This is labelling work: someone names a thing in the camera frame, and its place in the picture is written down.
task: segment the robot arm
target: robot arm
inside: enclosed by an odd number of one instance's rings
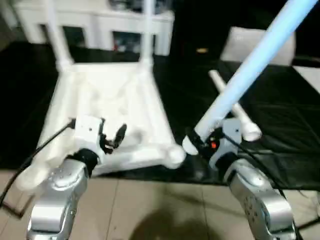
[[[88,164],[97,164],[97,155],[87,149],[67,157],[52,172],[47,188],[35,203],[27,228],[28,240],[67,240],[77,212],[78,200],[87,189]]]
[[[241,123],[228,118],[213,129],[205,142],[195,131],[188,138],[209,165],[227,183],[240,202],[256,240],[295,240],[292,209],[288,201],[273,189],[266,175],[246,159],[238,158],[234,142],[241,142]]]
[[[256,240],[296,239],[290,204],[259,169],[243,158],[236,159],[223,179],[240,202]]]
[[[78,200],[87,189],[93,169],[105,154],[122,142],[124,124],[114,140],[102,133],[104,120],[91,116],[76,119],[74,140],[78,151],[68,155],[51,172],[41,197],[36,201],[27,228],[28,240],[67,240],[77,212]]]

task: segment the white tube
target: white tube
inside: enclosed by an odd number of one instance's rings
[[[153,35],[152,35],[152,17],[155,12],[155,0],[143,1],[144,13],[144,33],[142,35],[142,49],[140,62],[144,65],[152,66],[153,59]]]
[[[318,0],[288,0],[266,30],[263,38],[241,64],[223,91],[197,123],[194,130],[203,141],[212,128],[223,120],[234,104],[245,94],[281,46],[296,30]],[[198,153],[188,136],[183,139],[184,150],[192,155]]]
[[[72,65],[73,60],[68,50],[65,35],[62,32],[62,28],[58,25],[53,0],[43,0],[43,3],[47,21],[47,30],[56,58],[56,68],[61,72]]]
[[[221,93],[226,88],[226,83],[216,70],[210,70],[209,76],[214,82],[216,88]],[[236,103],[232,107],[233,114],[240,120],[242,125],[242,136],[244,140],[252,142],[258,140],[262,136],[262,132],[257,124],[255,124],[250,117],[247,115],[245,110],[239,103]]]

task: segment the tile floor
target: tile floor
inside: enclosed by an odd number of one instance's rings
[[[11,176],[0,171],[0,187]],[[315,193],[286,191],[299,225],[316,216]],[[6,201],[22,208],[16,188]],[[22,220],[0,211],[0,240],[25,240],[31,209]],[[318,240],[320,225],[302,231]],[[78,204],[71,240],[252,240],[240,204],[224,186],[91,179]]]

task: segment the white chair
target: white chair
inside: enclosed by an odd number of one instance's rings
[[[93,175],[164,165],[175,169],[186,153],[177,145],[152,74],[151,21],[155,2],[144,1],[144,33],[139,62],[73,64],[66,39],[58,27],[53,0],[43,0],[48,33],[56,56],[59,78],[47,112],[39,144],[53,135],[69,118],[92,115],[105,119],[103,132],[113,138],[126,123],[121,146],[101,159]],[[56,138],[33,160],[61,164],[73,153],[72,130]]]

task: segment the black wire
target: black wire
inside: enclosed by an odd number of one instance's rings
[[[270,171],[269,169],[260,162],[260,160],[255,156],[253,155],[247,148],[245,148],[244,146],[241,146],[239,143],[237,143],[236,141],[234,141],[231,137],[229,137],[228,135],[226,135],[225,133],[222,133],[223,136],[230,142],[232,143],[233,145],[235,145],[237,148],[241,149],[242,151],[244,151],[246,154],[248,154],[253,160],[254,162],[258,165],[258,167],[262,170],[262,172],[268,177],[270,178],[275,187],[277,189],[280,189],[280,185],[279,185],[279,182],[282,183],[282,181],[280,179],[278,179],[277,177],[275,177]]]
[[[241,146],[239,143],[237,143],[236,141],[234,141],[231,137],[229,137],[228,135],[226,135],[224,132],[222,133],[223,136],[233,145],[235,145],[237,148],[241,149],[242,151],[244,151],[246,154],[248,154],[253,160],[254,162],[259,165],[259,168],[262,170],[262,172],[268,177],[270,178],[274,185],[275,188],[279,191],[280,195],[287,200],[287,197],[284,193],[284,191],[281,189],[279,182],[282,183],[282,181],[280,179],[277,179],[270,171],[269,169],[260,162],[260,160],[253,155],[247,148],[245,148],[244,146]],[[303,237],[300,234],[299,228],[296,226],[295,221],[293,220],[293,228],[294,228],[294,232],[296,235],[296,240],[304,240]]]
[[[53,139],[55,139],[58,135],[60,135],[64,130],[67,128],[74,128],[75,126],[75,119],[72,119],[68,124],[66,124],[63,128],[61,128],[59,131],[57,131],[53,136],[51,136],[48,140],[46,140],[43,144],[41,144],[39,147],[36,148],[36,150],[27,157],[21,166],[18,168],[18,170],[14,173],[14,175],[10,178],[9,182],[6,184],[1,196],[0,196],[0,208],[4,208],[6,211],[8,211],[10,214],[14,215],[15,217],[21,218],[21,213],[17,212],[13,207],[11,207],[9,204],[5,203],[5,197],[19,176],[32,162],[32,159],[45,147],[47,146]]]

